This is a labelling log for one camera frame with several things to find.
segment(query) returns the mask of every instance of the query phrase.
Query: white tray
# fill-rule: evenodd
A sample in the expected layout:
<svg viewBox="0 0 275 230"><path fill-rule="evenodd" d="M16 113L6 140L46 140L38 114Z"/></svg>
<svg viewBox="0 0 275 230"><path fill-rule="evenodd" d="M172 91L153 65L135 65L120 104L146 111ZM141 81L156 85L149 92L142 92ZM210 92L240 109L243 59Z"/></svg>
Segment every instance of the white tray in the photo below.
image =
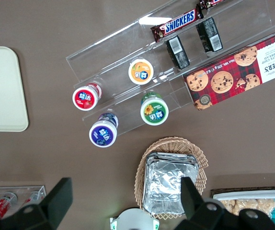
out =
<svg viewBox="0 0 275 230"><path fill-rule="evenodd" d="M21 132L28 124L18 58L0 46L0 131Z"/></svg>

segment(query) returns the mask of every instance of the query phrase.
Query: cookie package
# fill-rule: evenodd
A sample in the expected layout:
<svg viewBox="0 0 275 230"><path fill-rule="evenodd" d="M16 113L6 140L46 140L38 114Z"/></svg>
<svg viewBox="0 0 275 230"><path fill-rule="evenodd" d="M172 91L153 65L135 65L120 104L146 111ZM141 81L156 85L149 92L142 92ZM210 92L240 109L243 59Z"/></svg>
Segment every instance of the cookie package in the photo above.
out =
<svg viewBox="0 0 275 230"><path fill-rule="evenodd" d="M198 110L270 81L275 78L275 33L183 77Z"/></svg>

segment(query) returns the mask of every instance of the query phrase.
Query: chocolate chip cookie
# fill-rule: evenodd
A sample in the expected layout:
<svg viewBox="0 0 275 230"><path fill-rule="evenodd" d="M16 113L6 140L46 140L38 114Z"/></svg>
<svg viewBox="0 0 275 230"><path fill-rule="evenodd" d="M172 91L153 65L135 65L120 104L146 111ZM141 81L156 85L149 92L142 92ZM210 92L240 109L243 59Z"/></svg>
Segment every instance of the chocolate chip cookie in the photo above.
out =
<svg viewBox="0 0 275 230"><path fill-rule="evenodd" d="M255 74L248 74L246 76L246 88L245 91L250 90L253 87L260 85L260 78Z"/></svg>
<svg viewBox="0 0 275 230"><path fill-rule="evenodd" d="M195 72L186 78L187 85L192 91L201 91L208 85L209 77L203 70Z"/></svg>
<svg viewBox="0 0 275 230"><path fill-rule="evenodd" d="M203 109L207 109L207 108L209 108L210 106L212 106L212 102L209 102L208 104L203 105L203 104L200 103L199 100L197 100L197 101L194 102L194 106L195 106L196 109L198 109L198 110L203 110Z"/></svg>
<svg viewBox="0 0 275 230"><path fill-rule="evenodd" d="M233 86L233 77L226 71L216 73L211 79L211 88L216 93L225 93Z"/></svg>
<svg viewBox="0 0 275 230"><path fill-rule="evenodd" d="M237 87L240 87L241 85L244 85L244 84L246 84L246 82L244 81L243 78L240 78L240 79L238 80Z"/></svg>
<svg viewBox="0 0 275 230"><path fill-rule="evenodd" d="M249 47L234 55L234 60L239 66L249 66L257 59L257 47Z"/></svg>

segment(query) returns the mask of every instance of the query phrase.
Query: snickers wrapper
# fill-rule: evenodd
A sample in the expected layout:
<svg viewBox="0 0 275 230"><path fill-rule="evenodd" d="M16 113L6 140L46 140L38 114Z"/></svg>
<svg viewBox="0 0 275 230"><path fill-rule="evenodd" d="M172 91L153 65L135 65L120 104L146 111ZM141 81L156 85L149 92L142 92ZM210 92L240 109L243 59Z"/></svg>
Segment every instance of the snickers wrapper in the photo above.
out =
<svg viewBox="0 0 275 230"><path fill-rule="evenodd" d="M153 26L151 29L153 36L156 42L159 40L189 24L192 24L196 20L203 18L201 12L201 6L199 4L196 5L196 8L186 12L179 17L168 21L167 23Z"/></svg>
<svg viewBox="0 0 275 230"><path fill-rule="evenodd" d="M208 10L223 0L200 0L201 9Z"/></svg>

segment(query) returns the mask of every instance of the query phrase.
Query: barcode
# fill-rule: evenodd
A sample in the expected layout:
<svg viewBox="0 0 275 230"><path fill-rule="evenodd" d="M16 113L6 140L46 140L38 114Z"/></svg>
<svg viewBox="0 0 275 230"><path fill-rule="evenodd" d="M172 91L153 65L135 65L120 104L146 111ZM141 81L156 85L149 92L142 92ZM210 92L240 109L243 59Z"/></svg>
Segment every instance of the barcode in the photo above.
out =
<svg viewBox="0 0 275 230"><path fill-rule="evenodd" d="M171 48L174 54L178 54L182 51L180 41L178 40L178 37L173 38L170 40Z"/></svg>
<svg viewBox="0 0 275 230"><path fill-rule="evenodd" d="M210 42L214 51L220 50L222 48L218 34L210 38Z"/></svg>

